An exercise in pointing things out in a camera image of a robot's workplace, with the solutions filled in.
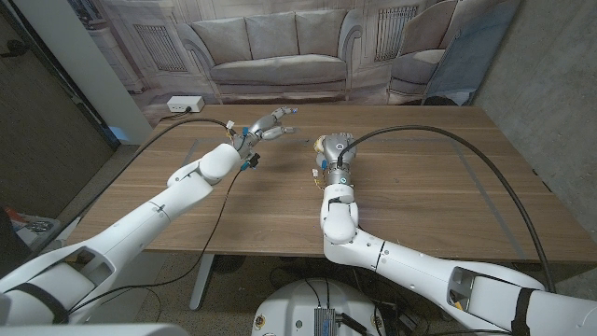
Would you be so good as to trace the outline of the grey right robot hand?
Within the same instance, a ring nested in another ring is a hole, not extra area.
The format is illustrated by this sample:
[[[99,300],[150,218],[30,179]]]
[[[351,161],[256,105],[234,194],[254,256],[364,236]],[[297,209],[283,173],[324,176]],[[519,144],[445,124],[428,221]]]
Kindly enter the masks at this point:
[[[325,175],[326,185],[351,184],[350,164],[356,148],[352,147],[342,156],[341,166],[338,166],[338,157],[353,141],[350,133],[333,133],[321,135],[313,144],[317,153],[316,163]]]

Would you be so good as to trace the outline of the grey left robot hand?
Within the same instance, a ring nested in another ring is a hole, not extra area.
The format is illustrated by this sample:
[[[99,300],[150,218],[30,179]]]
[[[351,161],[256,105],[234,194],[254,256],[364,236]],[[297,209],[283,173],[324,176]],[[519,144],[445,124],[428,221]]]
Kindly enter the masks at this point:
[[[283,126],[281,118],[297,112],[296,108],[287,106],[275,109],[269,115],[258,119],[253,125],[246,128],[242,134],[235,134],[232,137],[232,146],[237,151],[242,152],[253,147],[261,140],[270,141],[287,133],[296,133],[298,129]]]

